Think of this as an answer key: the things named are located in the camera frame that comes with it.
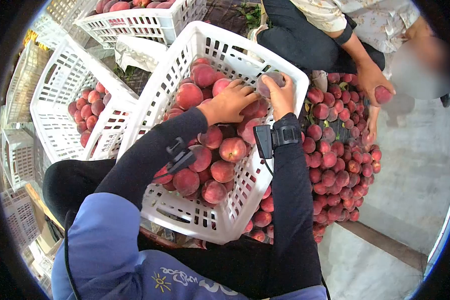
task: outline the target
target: black sleeve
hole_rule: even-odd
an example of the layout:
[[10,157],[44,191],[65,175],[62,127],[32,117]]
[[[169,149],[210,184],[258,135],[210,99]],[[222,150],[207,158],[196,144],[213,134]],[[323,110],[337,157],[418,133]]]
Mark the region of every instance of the black sleeve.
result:
[[[273,128],[295,125],[292,113]],[[309,170],[301,143],[285,144],[274,152],[273,165],[273,255],[270,283],[274,295],[320,285],[322,271],[313,238],[313,203]]]
[[142,209],[142,198],[154,175],[173,159],[166,150],[181,137],[185,143],[207,131],[207,119],[196,107],[153,127],[117,161],[95,193],[122,196]]

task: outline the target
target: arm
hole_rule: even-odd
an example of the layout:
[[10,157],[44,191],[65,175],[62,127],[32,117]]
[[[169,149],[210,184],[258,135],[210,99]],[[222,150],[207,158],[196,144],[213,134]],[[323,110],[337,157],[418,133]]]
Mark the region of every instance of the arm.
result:
[[[285,78],[278,87],[270,78],[263,82],[270,89],[274,128],[295,125],[293,83]],[[286,294],[321,284],[322,271],[313,238],[313,203],[309,171],[300,143],[277,147],[274,152],[273,186],[274,243],[270,263],[272,294]]]

